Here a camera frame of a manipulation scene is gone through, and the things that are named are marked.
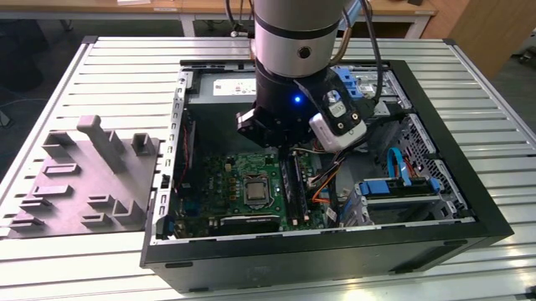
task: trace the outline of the slotted aluminum surface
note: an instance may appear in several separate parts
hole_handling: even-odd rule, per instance
[[[514,235],[423,273],[232,290],[221,300],[514,300],[536,284],[536,155],[533,134],[455,46],[439,40],[382,40],[385,59],[406,60],[470,159]],[[0,217],[16,210],[45,152],[48,130],[73,139],[77,116],[99,114],[120,138],[148,132],[167,140],[179,60],[247,59],[248,42],[228,38],[99,38],[81,45],[44,114],[0,185]],[[347,59],[373,59],[352,40]],[[0,300],[183,298],[137,267],[143,233],[0,241]]]

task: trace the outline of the silver cylinder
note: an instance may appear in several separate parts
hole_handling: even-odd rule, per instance
[[[344,0],[255,0],[255,55],[266,70],[306,77],[331,58]]]

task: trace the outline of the cpu socket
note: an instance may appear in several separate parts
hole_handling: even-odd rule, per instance
[[[243,204],[260,209],[270,203],[268,179],[263,175],[243,178]]]

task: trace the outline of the open computer tower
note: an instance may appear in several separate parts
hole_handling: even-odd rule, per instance
[[[338,218],[327,202],[286,199],[275,150],[236,133],[254,63],[180,64],[140,260],[179,292],[417,272],[512,235],[403,61],[383,62],[374,117],[409,113],[373,131],[319,192],[338,202]],[[355,99],[377,89],[373,66],[334,69]],[[310,196],[331,155],[315,143],[300,147],[319,153],[292,153]]]

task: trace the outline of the motherboard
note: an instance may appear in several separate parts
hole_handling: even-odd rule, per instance
[[[279,160],[274,154],[207,156],[201,165],[200,192],[183,201],[181,236],[247,234],[259,225],[267,232],[323,228],[318,206],[310,208],[306,223],[288,222]],[[299,170],[303,178],[315,173],[308,154],[299,156]]]

